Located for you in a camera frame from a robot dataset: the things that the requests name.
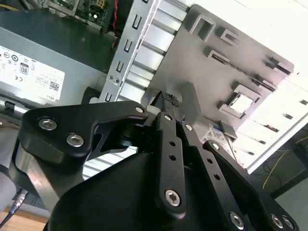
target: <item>small label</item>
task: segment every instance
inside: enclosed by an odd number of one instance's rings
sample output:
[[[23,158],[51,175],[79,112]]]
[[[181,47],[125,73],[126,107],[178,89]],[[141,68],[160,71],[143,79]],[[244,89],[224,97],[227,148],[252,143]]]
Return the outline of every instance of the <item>small label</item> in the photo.
[[[207,140],[213,140],[218,142],[231,156],[232,152],[231,149],[229,147],[229,144],[224,136],[224,134],[222,133],[222,131],[219,131],[218,129],[216,129],[215,126],[213,126],[212,124],[209,124],[210,126],[210,130],[208,131],[208,133],[203,137],[202,139],[202,143],[205,143]]]
[[[60,99],[65,73],[0,46],[0,81],[50,101]]]

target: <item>gray metal panel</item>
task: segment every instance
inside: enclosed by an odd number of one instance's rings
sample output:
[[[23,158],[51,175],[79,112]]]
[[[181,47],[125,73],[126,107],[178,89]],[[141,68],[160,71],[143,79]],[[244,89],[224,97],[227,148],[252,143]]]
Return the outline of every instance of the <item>gray metal panel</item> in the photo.
[[[144,38],[144,41],[150,43],[151,45],[163,51],[167,51],[173,39],[174,35],[152,24],[149,27],[149,30]]]
[[[24,15],[29,15],[29,18],[26,17],[25,20],[23,20]],[[40,30],[35,29],[35,31],[37,30],[37,33],[39,33],[40,31],[40,33],[43,34],[44,36],[42,37],[35,36],[32,35],[31,33],[28,33],[27,35],[28,39],[22,37],[22,35],[26,35],[26,29],[28,31],[32,31],[33,28],[28,28],[27,25],[24,24],[23,26],[20,26],[20,22],[26,23],[26,19],[32,20],[31,16],[33,16],[33,18],[36,19],[35,26],[39,27],[40,29]],[[30,40],[36,37],[37,39],[34,40],[44,45],[51,45],[53,42],[54,45],[52,46],[52,48],[55,48],[56,44],[59,44],[59,48],[57,49],[58,51],[60,51],[62,48],[64,49],[64,46],[66,45],[68,47],[66,48],[66,50],[62,50],[62,53],[67,54],[66,52],[71,52],[74,58],[80,57],[80,54],[78,54],[78,52],[79,51],[81,52],[81,50],[83,49],[87,49],[88,46],[86,44],[87,42],[90,41],[85,40],[85,47],[82,48],[80,46],[79,47],[69,46],[68,43],[70,43],[70,41],[72,40],[72,38],[69,35],[67,39],[65,39],[65,37],[60,37],[63,38],[63,40],[54,39],[53,41],[51,41],[51,38],[54,38],[52,35],[50,35],[50,38],[47,39],[49,33],[52,34],[54,32],[53,30],[54,28],[53,27],[45,28],[44,24],[53,21],[54,17],[58,18],[56,15],[52,15],[50,13],[45,14],[41,12],[32,12],[32,11],[24,13],[16,13],[16,14],[15,13],[0,14],[0,26],[7,26],[8,29],[12,29],[13,31],[16,32],[13,33],[7,29],[0,27],[0,38],[1,38],[0,45],[12,51],[18,52],[22,55],[25,55],[27,57],[30,57],[31,59],[37,60],[48,66],[51,66],[53,68],[65,72],[64,85],[60,99],[56,100],[55,102],[52,102],[47,99],[43,99],[39,96],[36,96],[34,92],[31,93],[30,95],[29,94],[27,95],[25,94],[25,92],[16,87],[0,82],[0,89],[2,94],[10,96],[11,98],[14,98],[16,100],[29,103],[33,106],[41,107],[50,105],[60,106],[60,105],[79,104],[81,103],[84,91],[87,87],[92,87],[94,89],[101,90],[101,87],[105,82],[106,75],[104,73]],[[14,28],[14,25],[16,27],[18,26],[22,28],[25,27],[25,29],[20,29],[20,30],[16,29]]]
[[[116,101],[160,0],[135,0],[112,60],[99,102]]]
[[[99,33],[99,30],[73,18],[60,18],[50,12],[29,10],[1,13],[0,27],[106,73],[114,55],[110,49],[113,36]]]
[[[198,34],[197,32],[200,30],[199,25],[196,26],[193,34],[189,33],[192,27],[191,25],[201,14],[215,21],[217,24],[214,32],[206,38],[207,42],[203,42],[204,38],[201,39],[200,33]],[[149,85],[146,96],[143,97],[144,103],[155,94],[153,90],[156,90],[156,92],[166,90],[180,98],[181,85],[185,82],[191,82],[195,84],[203,115],[216,123],[221,120],[226,121],[237,129],[247,116],[249,116],[270,94],[268,90],[260,89],[257,85],[252,83],[251,78],[244,72],[252,76],[259,74],[265,80],[278,86],[286,75],[282,75],[266,67],[265,61],[268,61],[271,57],[275,57],[275,59],[288,65],[291,69],[293,65],[200,6],[193,6],[188,12],[185,20],[185,25],[180,28],[175,36],[165,58]],[[221,27],[227,28],[233,33],[238,34],[239,47],[226,43],[215,34],[216,30]],[[207,51],[211,49],[223,54],[223,56],[227,57],[226,60],[229,59],[233,66],[243,71],[239,71],[230,65],[223,64],[210,56],[207,57]],[[148,63],[145,54],[141,57],[143,64],[147,66],[157,66],[157,63]],[[242,119],[223,114],[217,109],[217,105],[220,101],[228,104],[228,101],[233,95],[232,86],[236,81],[262,95],[262,98],[258,102],[255,102],[250,109],[245,112],[247,116]]]

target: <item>circuit board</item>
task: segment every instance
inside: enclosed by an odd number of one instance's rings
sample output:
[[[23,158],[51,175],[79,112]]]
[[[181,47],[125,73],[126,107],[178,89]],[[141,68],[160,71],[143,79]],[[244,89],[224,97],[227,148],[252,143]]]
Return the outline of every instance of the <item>circuit board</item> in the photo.
[[[74,0],[58,0],[64,7],[72,10]],[[80,0],[76,16],[102,27],[107,32],[111,16],[115,8],[115,0]]]

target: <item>black metal bracket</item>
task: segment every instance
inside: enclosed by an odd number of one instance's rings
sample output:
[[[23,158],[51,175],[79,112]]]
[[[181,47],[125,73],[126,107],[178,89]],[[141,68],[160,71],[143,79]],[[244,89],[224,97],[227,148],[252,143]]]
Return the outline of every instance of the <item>black metal bracket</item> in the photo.
[[[299,230],[292,217],[266,193],[258,182],[215,141],[207,141],[203,148],[214,154],[232,193],[241,201],[256,230]]]
[[[145,109],[133,101],[38,108],[24,114],[18,139],[32,155],[66,171],[76,170],[90,154],[98,126],[111,130],[146,119]]]

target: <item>yellow cable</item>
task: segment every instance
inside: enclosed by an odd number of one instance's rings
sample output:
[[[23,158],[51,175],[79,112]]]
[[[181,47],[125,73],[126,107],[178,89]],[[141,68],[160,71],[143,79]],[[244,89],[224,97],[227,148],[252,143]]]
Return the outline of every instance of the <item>yellow cable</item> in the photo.
[[[270,178],[272,172],[274,171],[275,167],[277,166],[278,162],[284,157],[284,155],[285,155],[288,151],[289,151],[289,149],[285,150],[285,152],[281,155],[281,157],[279,157],[279,159],[278,159],[277,162],[275,163],[274,167],[271,169],[271,171],[270,171],[268,177],[266,178],[266,180],[265,180],[265,182],[264,182],[264,184],[263,184],[263,187],[262,187],[263,189],[264,189],[266,183],[268,182],[268,180],[269,180],[269,178]]]
[[[308,136],[306,136],[305,138],[302,138],[302,139],[299,140],[299,141],[296,141],[295,144],[298,144],[299,142],[301,142],[301,141],[303,141],[303,140],[305,140],[305,139],[308,139]]]
[[[11,11],[17,11],[17,10],[18,10],[18,9],[16,9],[16,8],[12,7],[12,6],[4,5],[4,4],[0,4],[0,7],[9,9],[9,10],[11,10]]]

